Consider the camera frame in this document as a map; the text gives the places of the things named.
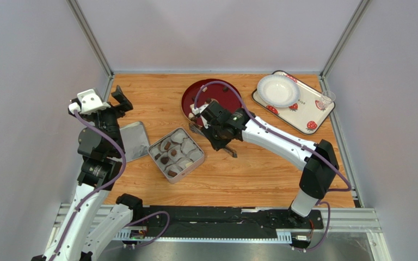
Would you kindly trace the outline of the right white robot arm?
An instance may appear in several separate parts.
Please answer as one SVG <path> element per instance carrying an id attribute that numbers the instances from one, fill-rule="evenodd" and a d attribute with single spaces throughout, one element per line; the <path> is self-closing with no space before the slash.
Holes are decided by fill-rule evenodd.
<path id="1" fill-rule="evenodd" d="M 302 172 L 299 191 L 290 209 L 307 217 L 316 203 L 323 199 L 339 170 L 330 142 L 304 140 L 277 129 L 253 113 L 238 108 L 234 113 L 218 102 L 202 105 L 192 113 L 204 124 L 202 133 L 218 151 L 232 140 L 258 145 L 288 160 Z"/>

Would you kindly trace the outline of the metal tongs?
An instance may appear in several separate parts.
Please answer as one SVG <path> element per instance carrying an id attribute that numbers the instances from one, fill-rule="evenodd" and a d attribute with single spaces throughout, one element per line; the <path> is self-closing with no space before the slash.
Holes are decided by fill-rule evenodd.
<path id="1" fill-rule="evenodd" d="M 190 123 L 188 124 L 188 127 L 189 127 L 189 130 L 190 130 L 191 132 L 193 132 L 193 133 L 195 133 L 195 134 L 198 134 L 198 135 L 201 135 L 201 136 L 205 137 L 205 136 L 204 136 L 204 134 L 203 134 L 203 132 L 202 132 L 202 127 L 201 127 L 201 126 L 199 126 L 199 125 L 197 125 L 196 123 L 192 123 L 192 122 L 190 122 Z M 232 156 L 233 158 L 237 158 L 237 157 L 238 157 L 236 150 L 232 149 L 232 148 L 231 148 L 231 147 L 229 147 L 229 146 L 225 146 L 225 147 L 223 148 L 223 150 L 224 150 L 226 153 L 228 153 L 230 156 Z"/>

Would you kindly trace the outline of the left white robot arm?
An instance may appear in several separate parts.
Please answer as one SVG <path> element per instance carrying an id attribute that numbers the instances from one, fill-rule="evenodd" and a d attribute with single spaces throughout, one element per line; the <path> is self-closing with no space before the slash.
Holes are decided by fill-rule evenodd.
<path id="1" fill-rule="evenodd" d="M 77 138 L 77 153 L 83 164 L 71 206 L 58 233 L 44 253 L 32 260 L 98 260 L 114 236 L 132 220 L 134 205 L 142 203 L 126 194 L 96 228 L 91 227 L 126 168 L 118 119 L 132 110 L 133 105 L 120 86 L 116 86 L 112 97 L 117 105 L 104 101 L 96 89 L 89 89 L 71 100 L 69 114 L 84 125 Z"/>

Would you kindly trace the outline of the dark chocolate bottom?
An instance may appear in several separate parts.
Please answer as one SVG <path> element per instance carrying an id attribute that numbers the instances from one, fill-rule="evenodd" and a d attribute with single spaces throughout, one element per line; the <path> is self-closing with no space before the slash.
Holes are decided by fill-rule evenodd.
<path id="1" fill-rule="evenodd" d="M 160 159 L 160 162 L 161 162 L 162 164 L 167 164 L 167 163 L 169 162 L 169 158 L 168 158 L 168 157 L 162 157 L 162 158 Z"/>

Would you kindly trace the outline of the square tin box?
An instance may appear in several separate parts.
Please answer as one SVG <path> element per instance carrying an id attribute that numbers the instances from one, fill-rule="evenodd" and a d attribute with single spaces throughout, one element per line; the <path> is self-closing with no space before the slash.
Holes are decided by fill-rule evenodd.
<path id="1" fill-rule="evenodd" d="M 165 151 L 164 145 L 171 142 L 170 148 Z M 177 150 L 177 155 L 172 156 L 171 151 Z M 171 184 L 179 182 L 188 176 L 192 171 L 197 169 L 205 161 L 205 153 L 201 147 L 192 139 L 192 137 L 183 128 L 177 128 L 167 135 L 163 136 L 148 148 L 149 156 L 158 167 L 159 171 Z M 161 156 L 155 160 L 155 155 L 160 153 Z M 160 159 L 168 157 L 169 162 L 162 164 Z M 186 168 L 185 164 L 193 162 L 194 164 Z M 173 170 L 178 173 L 175 177 L 168 176 L 168 171 Z"/>

